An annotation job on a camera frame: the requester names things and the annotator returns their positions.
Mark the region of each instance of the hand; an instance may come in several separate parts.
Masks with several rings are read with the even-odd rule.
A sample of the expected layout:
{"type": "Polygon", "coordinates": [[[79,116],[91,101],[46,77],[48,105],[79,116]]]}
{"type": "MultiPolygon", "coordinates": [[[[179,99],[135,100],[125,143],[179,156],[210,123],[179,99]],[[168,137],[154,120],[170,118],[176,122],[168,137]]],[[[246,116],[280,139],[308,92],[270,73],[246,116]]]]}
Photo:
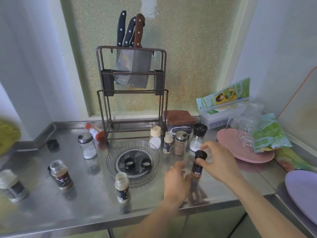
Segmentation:
{"type": "Polygon", "coordinates": [[[232,153],[218,142],[207,141],[200,149],[210,148],[212,163],[197,158],[196,163],[202,166],[216,180],[229,185],[237,179],[244,179],[232,153]]]}
{"type": "Polygon", "coordinates": [[[183,177],[185,163],[177,161],[164,177],[164,202],[171,208],[178,209],[189,194],[191,176],[183,177]]]}

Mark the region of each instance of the purple plate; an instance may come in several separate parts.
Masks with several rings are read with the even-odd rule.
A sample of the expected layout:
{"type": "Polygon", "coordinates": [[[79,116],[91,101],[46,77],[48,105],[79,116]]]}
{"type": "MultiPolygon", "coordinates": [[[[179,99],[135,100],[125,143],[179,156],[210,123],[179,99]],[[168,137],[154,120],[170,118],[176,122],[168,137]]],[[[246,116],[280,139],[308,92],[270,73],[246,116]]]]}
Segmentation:
{"type": "Polygon", "coordinates": [[[294,170],[286,175],[285,184],[298,208],[317,225],[317,174],[294,170]]]}

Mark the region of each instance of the brown cloth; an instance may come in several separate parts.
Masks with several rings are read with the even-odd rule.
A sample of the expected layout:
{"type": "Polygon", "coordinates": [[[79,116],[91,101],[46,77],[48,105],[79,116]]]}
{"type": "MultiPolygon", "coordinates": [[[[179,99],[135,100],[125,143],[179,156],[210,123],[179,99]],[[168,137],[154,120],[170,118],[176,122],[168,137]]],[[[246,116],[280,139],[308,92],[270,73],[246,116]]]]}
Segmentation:
{"type": "Polygon", "coordinates": [[[188,111],[184,110],[168,110],[165,115],[165,111],[163,111],[164,117],[167,119],[167,123],[169,125],[178,125],[184,123],[196,124],[196,120],[191,116],[188,111]]]}

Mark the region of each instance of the metal rack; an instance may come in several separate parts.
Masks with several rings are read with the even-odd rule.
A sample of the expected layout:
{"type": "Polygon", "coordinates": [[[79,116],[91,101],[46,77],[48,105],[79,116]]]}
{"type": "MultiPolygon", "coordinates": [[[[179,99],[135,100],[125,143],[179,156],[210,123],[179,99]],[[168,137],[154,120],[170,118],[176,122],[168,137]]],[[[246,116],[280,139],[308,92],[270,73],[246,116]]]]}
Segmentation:
{"type": "Polygon", "coordinates": [[[167,102],[168,102],[168,90],[165,89],[165,70],[166,70],[166,51],[163,49],[157,48],[137,48],[137,47],[119,47],[119,46],[99,46],[96,48],[97,63],[99,69],[100,82],[102,85],[102,90],[97,91],[99,108],[101,112],[101,119],[103,129],[106,133],[105,142],[108,144],[109,140],[119,140],[119,139],[135,139],[135,138],[148,138],[149,136],[142,137],[109,137],[110,133],[122,133],[122,132],[138,132],[138,131],[150,131],[151,127],[146,129],[129,129],[122,130],[121,127],[124,124],[131,123],[155,123],[159,125],[162,129],[163,134],[166,131],[166,117],[163,120],[163,110],[167,111],[167,102]],[[130,49],[130,50],[145,50],[154,52],[161,52],[161,69],[153,70],[148,73],[141,72],[119,72],[112,69],[105,69],[103,61],[103,49],[109,49],[113,53],[114,49],[130,49]],[[115,90],[114,89],[114,74],[116,75],[149,75],[154,77],[154,87],[152,90],[115,90]],[[158,118],[146,119],[146,120],[113,120],[111,117],[109,97],[114,96],[115,94],[154,94],[159,96],[158,104],[158,118]]]}

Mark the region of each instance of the spice bottle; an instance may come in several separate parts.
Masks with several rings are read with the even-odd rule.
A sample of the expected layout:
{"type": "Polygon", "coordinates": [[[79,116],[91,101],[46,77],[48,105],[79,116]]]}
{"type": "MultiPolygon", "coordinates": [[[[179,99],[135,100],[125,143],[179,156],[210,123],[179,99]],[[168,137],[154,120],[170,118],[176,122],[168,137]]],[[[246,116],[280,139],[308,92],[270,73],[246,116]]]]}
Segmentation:
{"type": "Polygon", "coordinates": [[[97,155],[93,136],[89,132],[85,132],[78,136],[78,143],[85,159],[92,159],[97,155]]]}
{"type": "Polygon", "coordinates": [[[207,126],[201,123],[194,125],[194,134],[192,136],[189,148],[196,152],[200,149],[200,146],[204,143],[204,136],[207,132],[207,126]]]}
{"type": "Polygon", "coordinates": [[[153,126],[151,128],[150,144],[152,149],[158,149],[161,147],[161,127],[153,126]]]}
{"type": "Polygon", "coordinates": [[[55,160],[50,164],[51,176],[57,182],[61,190],[69,189],[73,185],[73,181],[69,176],[66,165],[61,160],[55,160]]]}
{"type": "Polygon", "coordinates": [[[100,128],[97,128],[96,126],[88,123],[86,124],[86,129],[88,129],[89,133],[91,133],[93,135],[93,138],[98,142],[105,140],[106,134],[100,128]]]}
{"type": "Polygon", "coordinates": [[[129,179],[126,176],[126,173],[117,173],[116,182],[114,183],[114,186],[116,187],[118,192],[118,201],[121,204],[129,202],[129,200],[131,199],[131,195],[129,191],[129,179]]]}
{"type": "Polygon", "coordinates": [[[192,171],[191,171],[191,175],[195,178],[200,178],[201,177],[201,172],[203,171],[203,168],[196,163],[196,159],[197,158],[201,158],[203,160],[206,160],[207,159],[207,154],[205,151],[202,151],[202,150],[197,150],[195,152],[195,160],[194,160],[194,164],[193,164],[193,168],[192,168],[192,171]]]}
{"type": "Polygon", "coordinates": [[[12,203],[23,200],[28,195],[18,176],[9,169],[0,172],[0,189],[7,194],[12,203]]]}
{"type": "Polygon", "coordinates": [[[185,131],[177,131],[175,135],[174,154],[183,155],[187,144],[188,134],[185,131]]]}
{"type": "Polygon", "coordinates": [[[163,153],[169,155],[172,152],[173,134],[166,132],[164,137],[164,148],[163,153]]]}

